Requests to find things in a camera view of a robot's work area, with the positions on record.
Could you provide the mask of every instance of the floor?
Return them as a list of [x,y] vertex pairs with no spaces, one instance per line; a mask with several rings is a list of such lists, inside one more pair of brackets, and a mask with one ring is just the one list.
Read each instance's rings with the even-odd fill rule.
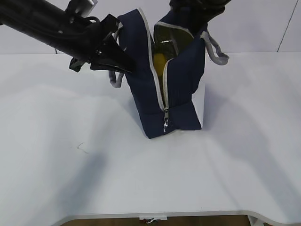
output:
[[[74,220],[62,226],[143,226],[137,218]],[[247,216],[175,217],[152,223],[156,226],[250,226]]]

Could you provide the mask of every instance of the gray zipper trim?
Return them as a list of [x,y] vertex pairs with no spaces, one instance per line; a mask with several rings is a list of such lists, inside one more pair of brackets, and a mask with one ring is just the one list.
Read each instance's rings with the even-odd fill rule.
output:
[[167,24],[167,23],[162,22],[162,21],[159,21],[158,23],[155,24],[155,26],[156,25],[163,26],[163,27],[174,28],[174,29],[179,29],[179,30],[185,31],[186,33],[190,34],[191,37],[194,38],[194,36],[191,34],[191,32],[187,28],[184,28],[184,27],[181,27],[181,26],[177,26],[177,25],[173,25],[173,24]]
[[164,100],[165,100],[165,108],[169,108],[169,102],[168,102],[168,86],[167,86],[167,67],[168,63],[173,60],[170,59],[167,61],[167,63],[164,66],[164,71],[163,71],[163,93],[164,93]]
[[158,104],[161,108],[162,111],[164,111],[164,103],[163,103],[163,99],[162,99],[162,95],[161,95],[161,91],[160,91],[160,83],[159,83],[159,78],[154,66],[154,62],[152,59],[152,49],[151,49],[151,32],[150,32],[150,28],[149,25],[147,23],[146,17],[142,11],[141,8],[138,8],[138,11],[141,15],[141,17],[143,18],[144,24],[145,24],[145,28],[147,31],[147,43],[148,43],[148,48],[149,48],[149,61],[150,61],[150,69],[152,72],[152,75],[154,77],[154,81],[155,81],[155,86],[156,86],[156,93],[157,93],[157,98],[158,98]]

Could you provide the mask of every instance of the yellow object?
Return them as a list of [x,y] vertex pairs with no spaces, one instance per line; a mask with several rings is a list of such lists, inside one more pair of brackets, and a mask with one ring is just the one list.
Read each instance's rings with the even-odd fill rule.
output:
[[164,72],[164,67],[167,63],[167,60],[162,53],[156,53],[154,56],[154,67],[156,69],[158,78],[159,78],[159,83],[160,83],[160,89],[161,89],[161,95],[164,96],[163,92],[163,72]]
[[156,53],[154,56],[154,66],[159,78],[163,77],[163,71],[167,60],[162,53]]

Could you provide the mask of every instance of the gray handle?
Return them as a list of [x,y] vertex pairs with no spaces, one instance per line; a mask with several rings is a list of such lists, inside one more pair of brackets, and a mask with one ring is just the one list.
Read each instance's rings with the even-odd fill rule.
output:
[[[208,55],[214,63],[221,66],[228,63],[229,56],[222,52],[220,45],[212,38],[209,32],[203,32],[200,38],[205,41]],[[212,46],[215,47],[217,56],[215,56]]]

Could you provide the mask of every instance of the navy blue bag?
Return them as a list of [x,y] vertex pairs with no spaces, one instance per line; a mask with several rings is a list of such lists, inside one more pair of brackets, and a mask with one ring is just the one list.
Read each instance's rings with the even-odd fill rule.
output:
[[[127,73],[126,78],[148,138],[159,137],[176,129],[202,129],[191,99],[204,74],[206,47],[216,63],[224,65],[228,61],[228,56],[220,51],[207,33],[207,25],[192,34],[189,11],[180,13],[181,16],[170,11],[155,25],[155,30],[171,28],[191,36],[191,43],[166,63],[163,90],[153,63],[154,40],[143,12],[136,9],[118,17],[123,25],[118,33],[119,45],[136,62],[136,69]],[[214,56],[211,44],[217,48],[218,57]],[[116,80],[111,74],[112,84],[120,83],[121,79],[122,76]]]

